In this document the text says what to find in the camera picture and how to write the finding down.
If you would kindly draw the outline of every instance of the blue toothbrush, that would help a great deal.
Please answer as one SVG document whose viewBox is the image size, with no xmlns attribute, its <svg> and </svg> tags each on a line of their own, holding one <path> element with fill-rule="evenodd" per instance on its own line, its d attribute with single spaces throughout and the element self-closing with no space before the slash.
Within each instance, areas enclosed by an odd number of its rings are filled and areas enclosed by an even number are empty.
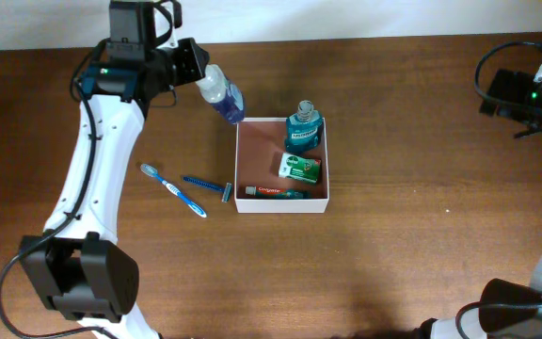
<svg viewBox="0 0 542 339">
<path fill-rule="evenodd" d="M 187 203 L 187 205 L 189 206 L 189 208 L 192 209 L 192 211 L 196 212 L 197 215 L 206 218 L 206 212 L 204 212 L 204 210 L 200 206 L 196 205 L 195 202 L 187 199 L 187 197 L 185 197 L 185 195 L 179 190 L 179 188 L 158 175 L 158 170 L 156 170 L 153 166 L 150 166 L 148 164 L 141 164 L 141 171 L 144 172 L 146 175 L 151 176 L 152 178 L 158 179 L 158 181 L 164 187 L 166 187 L 170 191 L 170 193 L 176 195 L 177 197 L 179 197 L 179 199 L 183 200 L 183 202 Z"/>
</svg>

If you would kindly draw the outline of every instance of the mouthwash bottle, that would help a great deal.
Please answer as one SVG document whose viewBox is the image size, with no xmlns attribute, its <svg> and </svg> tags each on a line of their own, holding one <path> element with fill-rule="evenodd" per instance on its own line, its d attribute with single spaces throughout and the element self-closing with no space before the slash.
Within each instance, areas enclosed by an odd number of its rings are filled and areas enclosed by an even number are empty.
<svg viewBox="0 0 542 339">
<path fill-rule="evenodd" d="M 216 65 L 207 65 L 204 72 L 206 76 L 196 81 L 204 100 L 229 123 L 236 124 L 242 121 L 246 105 L 240 89 L 225 77 Z"/>
<path fill-rule="evenodd" d="M 305 100 L 298 104 L 298 111 L 286 120 L 288 137 L 286 151 L 292 154 L 304 153 L 319 145 L 319 128 L 323 117 L 315 110 L 312 102 Z"/>
</svg>

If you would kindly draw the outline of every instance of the white box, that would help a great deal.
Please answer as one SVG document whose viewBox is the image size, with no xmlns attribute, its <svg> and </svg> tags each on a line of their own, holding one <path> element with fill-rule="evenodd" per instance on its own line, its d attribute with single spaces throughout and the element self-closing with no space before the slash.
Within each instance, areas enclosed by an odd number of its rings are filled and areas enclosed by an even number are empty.
<svg viewBox="0 0 542 339">
<path fill-rule="evenodd" d="M 237 126 L 235 147 L 235 182 L 233 197 L 239 213 L 324 213 L 329 202 L 327 133 L 324 119 L 319 146 L 300 156 L 321 160 L 321 174 L 316 185 L 279 178 L 279 162 L 285 152 L 285 118 L 245 118 Z M 306 190 L 306 200 L 255 199 L 246 194 L 247 186 Z"/>
</svg>

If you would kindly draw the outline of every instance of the toothbrush handle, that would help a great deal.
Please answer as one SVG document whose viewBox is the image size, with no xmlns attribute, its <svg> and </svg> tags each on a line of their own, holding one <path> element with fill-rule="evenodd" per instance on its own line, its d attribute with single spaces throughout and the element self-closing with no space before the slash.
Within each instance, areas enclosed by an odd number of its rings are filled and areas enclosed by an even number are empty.
<svg viewBox="0 0 542 339">
<path fill-rule="evenodd" d="M 179 199 L 183 200 L 183 202 L 185 202 L 187 206 L 189 206 L 189 208 L 191 208 L 192 211 L 194 211 L 194 213 L 196 213 L 197 215 L 203 218 L 206 218 L 206 212 L 204 212 L 204 210 L 200 206 L 198 206 L 195 202 L 192 202 L 189 199 L 187 199 L 187 197 L 185 197 L 185 195 L 179 190 L 179 188 L 177 188 L 175 185 L 171 184 L 170 182 L 164 179 L 162 179 L 161 183 L 168 189 L 170 193 L 176 195 L 177 197 L 179 197 Z"/>
</svg>

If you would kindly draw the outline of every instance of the wood grain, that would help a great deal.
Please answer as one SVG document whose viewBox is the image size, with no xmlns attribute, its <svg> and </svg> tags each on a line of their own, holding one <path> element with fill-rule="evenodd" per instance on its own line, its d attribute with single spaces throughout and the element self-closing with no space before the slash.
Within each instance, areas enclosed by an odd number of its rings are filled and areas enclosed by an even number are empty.
<svg viewBox="0 0 542 339">
<path fill-rule="evenodd" d="M 527 283 L 542 251 L 542 137 L 477 113 L 476 61 L 542 34 L 208 45 L 251 117 L 308 99 L 327 118 L 331 199 L 323 215 L 238 215 L 190 187 L 194 216 L 136 168 L 232 180 L 235 130 L 179 88 L 153 109 L 120 200 L 119 245 L 139 263 L 140 308 L 167 337 L 328 338 L 410 330 L 452 317 L 492 278 Z M 0 269 L 38 234 L 64 183 L 78 130 L 68 97 L 86 52 L 0 52 Z M 534 73 L 534 50 L 489 62 Z M 169 104 L 167 95 L 156 104 Z M 19 268 L 5 289 L 25 331 L 67 329 Z M 0 338 L 11 338 L 0 323 Z"/>
</svg>

